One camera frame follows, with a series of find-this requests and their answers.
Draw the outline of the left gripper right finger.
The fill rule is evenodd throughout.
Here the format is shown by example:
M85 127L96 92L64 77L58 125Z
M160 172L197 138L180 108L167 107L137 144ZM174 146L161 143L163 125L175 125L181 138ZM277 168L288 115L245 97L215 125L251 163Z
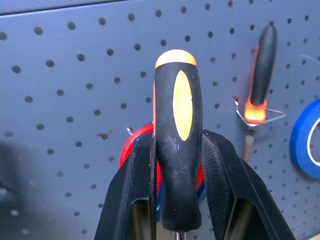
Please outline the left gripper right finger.
M264 181L224 136L204 130L202 169L217 240L293 240Z

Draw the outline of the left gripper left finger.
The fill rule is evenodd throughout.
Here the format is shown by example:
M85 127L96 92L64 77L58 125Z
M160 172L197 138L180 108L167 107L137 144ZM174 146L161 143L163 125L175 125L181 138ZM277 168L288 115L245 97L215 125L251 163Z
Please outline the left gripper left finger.
M151 133L138 137L128 159L111 180L94 238L157 238L157 165Z

